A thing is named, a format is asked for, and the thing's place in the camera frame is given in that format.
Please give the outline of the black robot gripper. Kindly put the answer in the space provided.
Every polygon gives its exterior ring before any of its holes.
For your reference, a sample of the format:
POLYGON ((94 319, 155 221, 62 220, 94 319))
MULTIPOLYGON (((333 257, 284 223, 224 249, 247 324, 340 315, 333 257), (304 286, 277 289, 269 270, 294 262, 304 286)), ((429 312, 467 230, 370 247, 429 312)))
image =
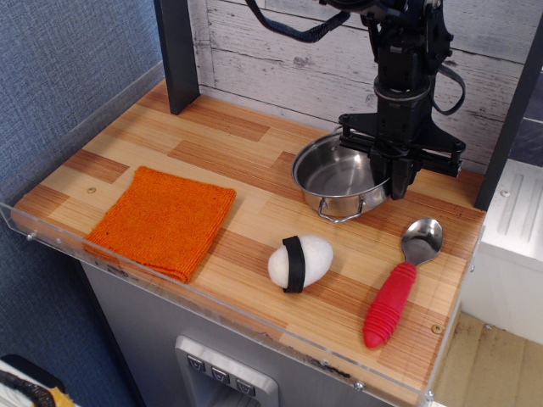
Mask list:
POLYGON ((377 112, 339 116, 341 144, 367 154, 375 184, 391 180, 393 200, 405 197, 421 168, 460 173, 465 143, 434 123, 433 108, 432 92, 407 101, 379 95, 377 112))

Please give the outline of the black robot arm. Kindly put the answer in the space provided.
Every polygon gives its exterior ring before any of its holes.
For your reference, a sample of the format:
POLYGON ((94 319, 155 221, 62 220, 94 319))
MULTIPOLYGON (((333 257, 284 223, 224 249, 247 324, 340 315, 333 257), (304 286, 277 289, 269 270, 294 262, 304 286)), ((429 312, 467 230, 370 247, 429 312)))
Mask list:
POLYGON ((357 13, 368 29, 378 75, 374 114, 342 114, 343 146, 367 153, 375 182, 390 182, 390 196, 402 199, 417 172, 426 168, 457 176, 466 145, 441 130, 432 113, 437 74, 462 78, 443 65, 452 34, 440 1, 331 1, 357 13))

